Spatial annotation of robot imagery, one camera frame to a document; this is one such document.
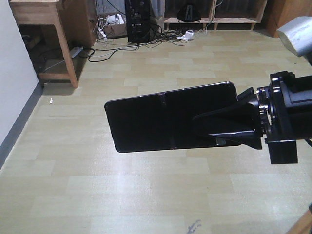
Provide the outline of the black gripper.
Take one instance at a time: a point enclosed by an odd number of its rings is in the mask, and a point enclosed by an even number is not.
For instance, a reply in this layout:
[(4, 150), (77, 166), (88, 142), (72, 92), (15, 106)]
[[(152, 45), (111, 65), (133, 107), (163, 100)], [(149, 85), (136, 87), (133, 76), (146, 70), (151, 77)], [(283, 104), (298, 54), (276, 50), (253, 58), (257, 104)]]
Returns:
[(250, 87), (236, 104), (193, 117), (194, 132), (260, 150), (263, 129), (272, 164), (298, 163), (297, 140), (312, 143), (312, 77), (274, 73), (256, 93)]

